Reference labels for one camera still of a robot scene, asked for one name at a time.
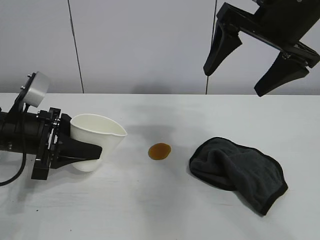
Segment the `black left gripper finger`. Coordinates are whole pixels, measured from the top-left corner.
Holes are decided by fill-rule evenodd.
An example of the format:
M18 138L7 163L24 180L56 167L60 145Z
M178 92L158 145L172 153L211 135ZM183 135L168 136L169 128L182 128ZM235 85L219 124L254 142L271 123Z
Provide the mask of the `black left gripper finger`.
M102 147L61 136L54 144L53 168L59 169L73 163L99 159Z
M72 118L68 114L61 114L61 136L63 138L70 138L71 136L71 120Z

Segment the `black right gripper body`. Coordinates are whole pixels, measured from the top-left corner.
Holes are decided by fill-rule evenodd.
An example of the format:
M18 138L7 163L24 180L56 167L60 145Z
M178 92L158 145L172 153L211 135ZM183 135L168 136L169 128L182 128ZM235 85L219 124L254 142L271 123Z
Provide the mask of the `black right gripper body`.
M320 19L318 0L257 0L252 14L225 2L217 21L232 32L244 32L313 68L319 54L300 42Z

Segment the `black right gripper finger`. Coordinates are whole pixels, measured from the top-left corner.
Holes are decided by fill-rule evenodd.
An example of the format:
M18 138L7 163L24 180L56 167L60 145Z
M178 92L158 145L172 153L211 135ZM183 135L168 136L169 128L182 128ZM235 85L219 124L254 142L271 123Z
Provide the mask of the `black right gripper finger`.
M241 45L238 28L233 25L217 23L210 51L203 66L204 74L208 77L211 76L219 65Z
M284 84L304 78L309 74L307 66L305 57L281 51L272 66L256 83L254 90L262 97Z

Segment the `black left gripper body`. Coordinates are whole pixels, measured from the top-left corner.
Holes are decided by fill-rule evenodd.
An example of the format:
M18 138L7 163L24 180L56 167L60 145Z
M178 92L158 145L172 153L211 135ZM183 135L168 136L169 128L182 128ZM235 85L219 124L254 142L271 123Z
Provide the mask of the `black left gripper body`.
M2 151L35 155L31 179L46 180L53 158L52 147L60 123L59 108L51 107L37 114L22 112L13 122L5 121L6 112L0 113L0 149Z

